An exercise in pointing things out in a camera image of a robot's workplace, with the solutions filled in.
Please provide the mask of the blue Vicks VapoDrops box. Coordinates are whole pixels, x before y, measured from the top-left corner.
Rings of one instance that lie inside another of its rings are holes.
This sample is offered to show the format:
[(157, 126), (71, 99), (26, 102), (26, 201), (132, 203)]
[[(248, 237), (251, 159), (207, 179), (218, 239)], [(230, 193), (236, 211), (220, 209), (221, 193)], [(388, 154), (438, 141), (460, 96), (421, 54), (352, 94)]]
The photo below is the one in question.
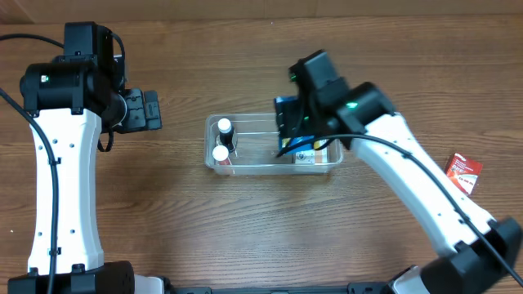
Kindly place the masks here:
[(311, 123), (304, 102), (297, 96), (278, 96), (274, 98), (275, 123), (279, 132), (279, 149), (292, 147), (319, 135)]

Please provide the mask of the white Hansaplast plaster box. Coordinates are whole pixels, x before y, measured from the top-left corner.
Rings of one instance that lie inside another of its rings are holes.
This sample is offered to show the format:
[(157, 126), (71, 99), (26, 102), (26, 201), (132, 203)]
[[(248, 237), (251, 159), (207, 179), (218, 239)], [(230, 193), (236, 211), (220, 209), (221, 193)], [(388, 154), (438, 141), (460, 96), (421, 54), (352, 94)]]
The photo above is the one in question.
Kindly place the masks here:
[(295, 164), (321, 164), (329, 161), (329, 152), (327, 148), (320, 149), (327, 141), (316, 141), (309, 149), (304, 149), (295, 153)]

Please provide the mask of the black bottle white cap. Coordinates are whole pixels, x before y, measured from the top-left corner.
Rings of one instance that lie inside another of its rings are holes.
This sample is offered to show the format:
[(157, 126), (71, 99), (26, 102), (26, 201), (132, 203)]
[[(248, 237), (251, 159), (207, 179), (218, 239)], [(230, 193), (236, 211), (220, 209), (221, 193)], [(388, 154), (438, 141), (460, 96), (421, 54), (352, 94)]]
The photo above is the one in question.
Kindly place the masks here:
[(228, 118), (221, 118), (217, 126), (221, 145), (224, 145), (230, 153), (235, 152), (238, 138), (232, 122)]

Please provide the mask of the orange bottle white cap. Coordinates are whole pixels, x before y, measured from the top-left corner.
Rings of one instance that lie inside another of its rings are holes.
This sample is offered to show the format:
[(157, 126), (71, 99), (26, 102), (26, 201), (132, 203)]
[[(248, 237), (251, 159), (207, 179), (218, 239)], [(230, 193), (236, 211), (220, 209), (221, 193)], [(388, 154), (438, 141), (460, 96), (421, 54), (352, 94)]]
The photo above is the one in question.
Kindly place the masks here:
[(217, 145), (212, 150), (212, 157), (216, 161), (217, 165), (230, 166), (230, 151), (224, 145)]

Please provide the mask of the red medicine box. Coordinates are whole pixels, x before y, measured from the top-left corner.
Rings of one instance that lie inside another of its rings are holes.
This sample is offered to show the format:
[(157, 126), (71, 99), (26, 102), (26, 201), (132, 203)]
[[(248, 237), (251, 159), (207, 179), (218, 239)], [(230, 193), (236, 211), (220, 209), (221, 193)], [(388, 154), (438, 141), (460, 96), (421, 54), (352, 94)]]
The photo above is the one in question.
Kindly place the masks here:
[(483, 164), (454, 153), (447, 162), (445, 174), (467, 196), (469, 196), (483, 169)]

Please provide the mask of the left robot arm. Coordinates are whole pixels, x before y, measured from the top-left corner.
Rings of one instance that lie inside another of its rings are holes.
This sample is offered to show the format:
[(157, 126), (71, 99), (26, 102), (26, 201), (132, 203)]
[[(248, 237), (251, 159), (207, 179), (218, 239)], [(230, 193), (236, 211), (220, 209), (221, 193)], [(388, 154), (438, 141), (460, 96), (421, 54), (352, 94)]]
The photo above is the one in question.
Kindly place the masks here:
[(164, 293), (164, 279), (105, 260), (96, 223), (102, 134), (161, 127), (154, 91), (127, 89), (124, 58), (30, 65), (20, 82), (37, 159), (37, 215), (25, 275), (10, 293)]

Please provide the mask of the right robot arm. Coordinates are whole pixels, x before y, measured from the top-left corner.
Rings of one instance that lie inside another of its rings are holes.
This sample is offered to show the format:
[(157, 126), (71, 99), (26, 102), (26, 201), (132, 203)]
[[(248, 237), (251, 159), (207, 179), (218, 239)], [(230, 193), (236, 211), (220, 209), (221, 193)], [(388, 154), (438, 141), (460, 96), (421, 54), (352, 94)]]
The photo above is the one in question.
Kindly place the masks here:
[(275, 99), (276, 122), (289, 154), (320, 140), (339, 140), (391, 187), (427, 234), (433, 262), (397, 274), (384, 293), (482, 293), (506, 275), (522, 282), (514, 264), (522, 229), (497, 221), (461, 192), (430, 158), (405, 118), (371, 82), (303, 86), (297, 97)]

